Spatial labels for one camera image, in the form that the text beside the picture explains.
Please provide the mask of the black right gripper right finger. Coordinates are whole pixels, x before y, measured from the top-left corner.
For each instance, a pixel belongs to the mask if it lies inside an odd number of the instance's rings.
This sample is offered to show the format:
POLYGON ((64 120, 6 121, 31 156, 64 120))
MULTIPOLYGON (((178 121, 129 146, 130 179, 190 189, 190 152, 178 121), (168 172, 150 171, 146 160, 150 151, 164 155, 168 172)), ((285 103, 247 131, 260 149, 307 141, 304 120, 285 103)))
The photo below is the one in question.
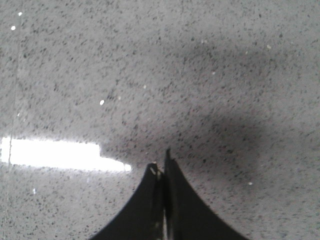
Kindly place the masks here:
POLYGON ((164 160, 164 207, 169 240, 245 240, 219 218, 185 178, 170 149, 164 160))

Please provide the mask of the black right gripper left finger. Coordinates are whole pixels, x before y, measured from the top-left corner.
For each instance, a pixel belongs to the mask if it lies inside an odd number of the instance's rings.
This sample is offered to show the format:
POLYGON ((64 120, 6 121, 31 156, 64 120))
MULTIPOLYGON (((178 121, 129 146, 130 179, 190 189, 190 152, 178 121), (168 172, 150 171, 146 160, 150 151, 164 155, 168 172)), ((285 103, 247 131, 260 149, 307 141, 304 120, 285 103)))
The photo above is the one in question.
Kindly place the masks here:
POLYGON ((156 163, 147 165, 142 180, 122 210, 93 240, 162 240, 164 182, 156 163))

